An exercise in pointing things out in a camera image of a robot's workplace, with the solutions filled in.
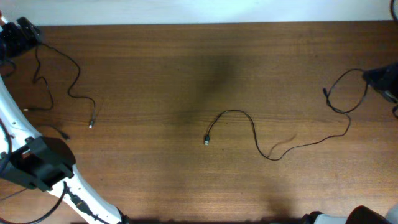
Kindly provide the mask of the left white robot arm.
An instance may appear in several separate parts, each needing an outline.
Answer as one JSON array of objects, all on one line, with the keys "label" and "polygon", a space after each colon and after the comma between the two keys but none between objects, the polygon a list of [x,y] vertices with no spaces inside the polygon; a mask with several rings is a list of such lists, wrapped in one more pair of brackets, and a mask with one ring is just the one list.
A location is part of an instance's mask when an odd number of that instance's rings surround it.
[{"label": "left white robot arm", "polygon": [[95,100],[88,96],[76,96],[70,93],[80,77],[80,66],[68,55],[43,43],[40,30],[26,17],[18,18],[15,24],[8,22],[1,12],[1,67],[7,64],[12,67],[9,73],[1,75],[1,179],[20,185],[25,188],[24,190],[39,189],[58,198],[56,204],[45,215],[26,223],[44,221],[62,202],[68,204],[88,223],[131,223],[127,215],[101,198],[85,181],[77,169],[75,156],[65,141],[43,136],[36,130],[7,90],[4,81],[10,78],[17,68],[11,59],[35,48],[37,69],[32,82],[36,83],[43,79],[51,105],[48,108],[26,108],[23,111],[50,111],[53,108],[54,98],[48,82],[43,76],[38,77],[41,66],[38,57],[40,45],[56,51],[76,66],[77,76],[68,88],[67,95],[75,99],[92,101],[93,112],[89,128],[95,123]]}]

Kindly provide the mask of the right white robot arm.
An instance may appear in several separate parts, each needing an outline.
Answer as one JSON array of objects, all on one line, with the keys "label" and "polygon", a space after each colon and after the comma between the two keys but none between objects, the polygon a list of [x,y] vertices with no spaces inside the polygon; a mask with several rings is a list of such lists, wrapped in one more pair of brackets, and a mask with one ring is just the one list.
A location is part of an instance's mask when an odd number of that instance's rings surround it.
[{"label": "right white robot arm", "polygon": [[[337,79],[329,89],[324,88],[323,93],[326,98],[326,105],[330,107],[334,112],[339,114],[349,115],[350,112],[355,110],[363,102],[368,88],[376,90],[383,98],[388,102],[397,104],[397,64],[393,63],[390,65],[383,66],[381,68],[374,68],[371,70],[357,69],[362,73],[363,80],[365,81],[365,87],[362,97],[360,98],[357,105],[353,108],[343,111],[333,106],[330,101],[330,95],[334,87],[338,82],[348,73],[355,71],[350,69]],[[360,205],[356,207],[347,217],[337,217],[327,215],[325,213],[314,211],[312,213],[304,215],[301,220],[301,224],[396,224],[397,223],[397,205],[389,209],[385,215],[380,215],[370,208]]]}]

